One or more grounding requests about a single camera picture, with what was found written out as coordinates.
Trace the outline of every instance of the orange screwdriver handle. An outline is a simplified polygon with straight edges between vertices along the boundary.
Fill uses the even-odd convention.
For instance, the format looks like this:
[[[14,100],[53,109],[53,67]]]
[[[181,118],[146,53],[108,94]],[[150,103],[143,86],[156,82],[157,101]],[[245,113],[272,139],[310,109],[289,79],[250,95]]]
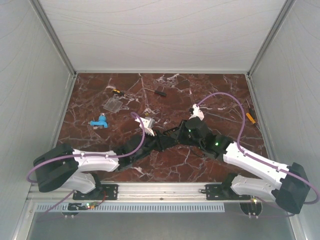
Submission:
[[[252,124],[255,124],[256,121],[254,120],[254,118],[250,115],[250,113],[247,113],[246,116],[248,117],[248,119],[250,120],[250,122],[252,122]]]

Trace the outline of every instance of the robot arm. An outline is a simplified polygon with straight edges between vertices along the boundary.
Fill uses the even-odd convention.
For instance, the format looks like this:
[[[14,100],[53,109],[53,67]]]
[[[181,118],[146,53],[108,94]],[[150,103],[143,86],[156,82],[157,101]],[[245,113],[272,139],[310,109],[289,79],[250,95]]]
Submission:
[[[202,121],[204,115],[199,107],[194,105],[190,109],[190,112],[192,116],[188,120],[181,121],[178,127],[174,127],[163,133],[152,129],[154,124],[152,118],[142,118],[143,126],[140,124],[140,127],[144,128],[146,133],[143,145],[130,156],[109,157],[131,153],[137,148],[142,139],[139,135],[134,135],[123,146],[107,152],[85,152],[73,149],[67,144],[57,146],[37,158],[33,162],[33,165],[37,166],[49,159],[63,155],[72,154],[74,157],[55,161],[35,170],[39,191],[50,192],[62,187],[77,190],[83,194],[91,193],[101,183],[91,173],[83,172],[118,171],[146,157],[151,151],[162,152],[177,144],[183,144],[197,146],[207,157],[238,166],[261,178],[247,178],[240,175],[233,176],[228,189],[232,194],[250,195],[265,200],[272,200],[290,213],[296,214],[300,212],[310,188],[300,180],[279,170],[289,170],[289,172],[308,180],[302,166],[297,163],[288,166],[271,161],[241,147],[245,153],[250,153],[266,163],[277,166],[277,169],[257,162],[241,153],[237,143],[229,137],[212,134],[211,130]]]

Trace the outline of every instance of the clear plastic piece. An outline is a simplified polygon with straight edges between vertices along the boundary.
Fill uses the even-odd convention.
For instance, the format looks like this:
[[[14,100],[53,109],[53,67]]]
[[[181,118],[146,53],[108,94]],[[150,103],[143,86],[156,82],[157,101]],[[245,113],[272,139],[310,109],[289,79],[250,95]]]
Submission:
[[[109,98],[109,100],[106,102],[106,104],[103,106],[105,110],[108,110],[114,114],[116,114],[120,107],[122,106],[123,102],[119,101],[115,98]]]

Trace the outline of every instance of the white wall panel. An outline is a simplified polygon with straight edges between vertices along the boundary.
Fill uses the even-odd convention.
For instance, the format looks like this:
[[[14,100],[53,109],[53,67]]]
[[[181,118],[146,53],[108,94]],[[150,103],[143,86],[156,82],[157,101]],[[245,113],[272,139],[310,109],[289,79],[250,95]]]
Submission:
[[[0,239],[10,240],[72,81],[29,1],[0,0],[0,23]]]
[[[285,0],[41,0],[78,71],[247,71]]]
[[[303,165],[320,188],[320,3],[296,0],[252,75],[278,161]],[[310,200],[315,194],[310,191]],[[299,215],[308,240],[320,236],[320,203]]]

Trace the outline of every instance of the black mounting bracket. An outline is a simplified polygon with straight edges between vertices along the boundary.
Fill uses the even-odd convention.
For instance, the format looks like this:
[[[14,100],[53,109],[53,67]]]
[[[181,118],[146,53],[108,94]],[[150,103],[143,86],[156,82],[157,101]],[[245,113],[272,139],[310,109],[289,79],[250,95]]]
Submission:
[[[206,194],[207,200],[250,200],[250,195],[237,195],[231,189],[232,181],[238,174],[229,173],[226,180],[221,184],[207,184],[205,189],[201,190],[203,194]]]
[[[100,187],[97,187],[95,190],[84,194],[80,191],[77,191],[73,194],[73,200],[100,200],[102,201],[105,193],[106,201],[117,200],[118,199],[118,189],[117,184],[102,184]]]
[[[224,200],[250,200],[250,195],[237,195],[231,193],[227,189],[224,189],[222,184],[207,184],[205,185],[205,190],[202,190],[202,193],[205,193],[206,200],[215,200],[215,201],[224,201]]]

